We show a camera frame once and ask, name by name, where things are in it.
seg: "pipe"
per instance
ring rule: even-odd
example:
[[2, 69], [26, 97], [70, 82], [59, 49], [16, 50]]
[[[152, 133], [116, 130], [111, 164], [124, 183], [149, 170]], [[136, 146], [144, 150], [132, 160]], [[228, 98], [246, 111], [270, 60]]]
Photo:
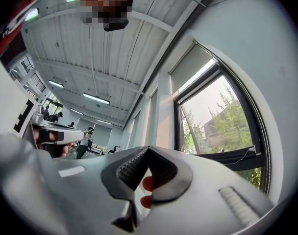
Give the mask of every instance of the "pipe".
[[91, 71], [92, 71], [92, 79], [94, 81], [94, 86], [96, 90], [96, 95], [98, 96], [97, 86], [96, 86], [96, 80], [95, 80], [95, 72], [94, 72], [94, 60], [92, 56], [92, 28], [89, 27], [89, 49], [90, 49], [90, 63], [91, 63]]

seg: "red object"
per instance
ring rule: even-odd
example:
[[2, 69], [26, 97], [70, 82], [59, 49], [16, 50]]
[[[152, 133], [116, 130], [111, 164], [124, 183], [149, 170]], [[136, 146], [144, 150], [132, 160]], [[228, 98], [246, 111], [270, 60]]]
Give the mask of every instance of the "red object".
[[[13, 11], [9, 15], [8, 21], [12, 21], [21, 11], [23, 11], [29, 4], [31, 4], [35, 0], [19, 0], [17, 4], [14, 6]], [[22, 29], [23, 23], [21, 23], [17, 28], [8, 35], [5, 35], [3, 38], [0, 36], [0, 56], [4, 52], [5, 48], [10, 44], [10, 42], [15, 38], [15, 36]]]

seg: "sky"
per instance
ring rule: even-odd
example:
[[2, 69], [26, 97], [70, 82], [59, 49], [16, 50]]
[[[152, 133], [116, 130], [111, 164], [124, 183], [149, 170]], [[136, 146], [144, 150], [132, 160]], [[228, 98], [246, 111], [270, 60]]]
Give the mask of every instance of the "sky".
[[[184, 90], [190, 84], [192, 84], [196, 79], [198, 79], [209, 67], [214, 63], [213, 59], [211, 59], [204, 67], [202, 67], [187, 83], [185, 83], [179, 91]], [[186, 112], [192, 110], [192, 114], [194, 116], [195, 123], [198, 124], [201, 122], [201, 126], [210, 121], [211, 115], [209, 113], [209, 108], [213, 110], [215, 113], [221, 112], [222, 109], [217, 106], [218, 102], [220, 105], [224, 106], [224, 103], [220, 97], [220, 92], [223, 92], [225, 96], [229, 97], [229, 94], [226, 92], [225, 86], [229, 85], [228, 81], [224, 76], [219, 77], [216, 81], [210, 84], [207, 88], [203, 89], [196, 96], [191, 98], [189, 101], [183, 104]]]

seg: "ceiling beam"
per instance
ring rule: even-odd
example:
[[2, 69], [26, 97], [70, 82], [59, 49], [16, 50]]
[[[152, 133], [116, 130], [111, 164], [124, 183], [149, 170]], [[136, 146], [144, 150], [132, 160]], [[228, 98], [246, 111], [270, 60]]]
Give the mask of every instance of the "ceiling beam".
[[175, 36], [177, 35], [177, 33], [180, 31], [180, 29], [183, 27], [183, 25], [185, 24], [186, 20], [189, 18], [189, 16], [192, 14], [192, 12], [196, 9], [196, 7], [198, 6], [199, 4], [196, 3], [195, 1], [192, 1], [186, 8], [186, 10], [183, 12], [183, 14], [180, 16], [180, 18], [177, 20], [176, 24], [174, 25], [174, 27], [172, 28], [172, 31], [169, 33], [169, 35], [167, 36], [167, 38], [165, 39], [163, 45], [161, 46], [160, 50], [158, 51], [155, 59], [153, 60], [141, 86], [140, 86], [140, 90], [139, 92], [137, 93], [130, 109], [129, 109], [129, 112], [128, 112], [128, 117], [124, 123], [124, 127], [129, 119], [129, 116], [131, 114], [131, 112], [133, 111], [135, 105], [136, 105], [136, 102], [139, 98], [139, 96], [141, 95], [140, 92], [142, 92], [142, 90], [144, 89], [145, 85], [147, 84], [150, 76], [152, 75], [155, 67], [158, 65], [159, 61], [161, 60], [161, 58], [163, 57], [165, 51], [167, 50], [167, 48], [169, 47], [169, 45], [171, 44], [171, 42], [173, 41], [173, 39], [175, 38]]
[[[80, 12], [91, 12], [91, 8], [89, 7], [77, 7], [77, 8], [72, 8], [72, 9], [66, 9], [66, 10], [60, 10], [60, 11], [57, 11], [57, 12], [54, 12], [54, 13], [51, 13], [51, 14], [48, 14], [44, 17], [41, 17], [37, 20], [33, 20], [31, 22], [25, 22], [24, 23], [24, 29], [25, 28], [30, 28], [32, 26], [35, 26], [45, 20], [48, 20], [50, 18], [54, 18], [54, 17], [58, 17], [58, 16], [63, 16], [63, 15], [68, 15], [68, 14], [73, 14], [73, 13], [80, 13]], [[127, 14], [127, 18], [128, 17], [133, 17], [133, 18], [137, 18], [137, 19], [140, 19], [140, 20], [143, 20], [145, 22], [148, 22], [150, 24], [153, 24], [167, 32], [171, 32], [173, 27], [156, 19], [156, 18], [153, 18], [151, 16], [148, 16], [146, 14], [143, 14], [143, 13], [140, 13], [140, 12], [137, 12], [137, 11], [132, 11], [130, 13]]]
[[[76, 94], [74, 92], [67, 91], [65, 89], [58, 88], [58, 87], [54, 87], [54, 91], [55, 92], [58, 92], [60, 95], [65, 94], [65, 95], [69, 95], [69, 96], [75, 97], [75, 98], [77, 98], [79, 100], [82, 100], [83, 102], [85, 102], [87, 100], [92, 100], [92, 99], [87, 99], [87, 98], [85, 98], [82, 95], [78, 95], [78, 94]], [[127, 111], [124, 111], [122, 109], [115, 108], [115, 107], [110, 106], [110, 105], [106, 105], [106, 104], [100, 103], [100, 107], [102, 107], [104, 109], [107, 109], [107, 110], [110, 110], [110, 111], [115, 112], [115, 113], [119, 113], [119, 114], [122, 114], [122, 115], [127, 115]]]
[[[77, 66], [77, 65], [71, 65], [71, 64], [66, 64], [63, 62], [57, 62], [57, 61], [52, 61], [52, 60], [47, 60], [47, 59], [43, 59], [41, 58], [41, 63], [43, 65], [48, 65], [48, 66], [52, 66], [52, 67], [57, 67], [60, 69], [64, 69], [66, 71], [71, 71], [71, 72], [75, 72], [75, 73], [79, 73], [82, 75], [86, 75], [91, 77], [92, 76], [92, 72], [90, 69], [81, 67], [81, 66]], [[133, 84], [131, 82], [125, 81], [123, 79], [120, 79], [118, 77], [114, 77], [108, 74], [104, 74], [102, 72], [99, 71], [94, 71], [94, 77], [95, 79], [99, 79], [102, 81], [107, 81], [108, 83], [112, 83], [115, 84], [117, 86], [123, 87], [125, 89], [134, 91], [134, 92], [139, 92], [139, 86], [136, 84]]]
[[97, 121], [97, 119], [99, 119], [99, 120], [110, 122], [112, 124], [115, 124], [115, 125], [118, 125], [118, 126], [121, 126], [121, 127], [124, 124], [123, 121], [114, 120], [114, 119], [111, 119], [110, 117], [107, 117], [107, 118], [101, 117], [101, 116], [99, 116], [99, 115], [102, 115], [100, 113], [90, 111], [90, 110], [87, 110], [87, 109], [83, 109], [82, 107], [79, 107], [79, 106], [77, 106], [73, 103], [70, 103], [70, 102], [66, 101], [66, 100], [63, 100], [62, 102], [63, 102], [63, 105], [68, 106], [69, 109], [74, 109], [76, 111], [79, 111], [79, 112], [83, 113], [84, 115], [86, 115], [87, 117], [93, 118], [95, 121]]

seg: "person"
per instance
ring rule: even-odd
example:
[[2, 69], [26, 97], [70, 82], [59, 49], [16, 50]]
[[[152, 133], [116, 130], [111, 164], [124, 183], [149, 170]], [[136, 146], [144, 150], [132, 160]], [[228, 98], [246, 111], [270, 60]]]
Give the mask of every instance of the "person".
[[59, 121], [59, 118], [62, 118], [63, 117], [63, 113], [62, 112], [59, 112], [58, 114], [53, 114], [53, 115], [50, 115], [47, 119], [47, 121], [50, 121], [52, 123], [55, 123], [55, 122], [58, 122]]
[[85, 154], [88, 147], [89, 139], [91, 138], [93, 131], [94, 129], [92, 127], [89, 127], [88, 131], [84, 131], [84, 137], [80, 141], [79, 148], [77, 149], [76, 159], [81, 159], [81, 157]]
[[68, 125], [69, 127], [74, 127], [74, 122]]
[[46, 109], [43, 111], [42, 115], [43, 119], [47, 120], [47, 118], [49, 117], [49, 105], [46, 106]]

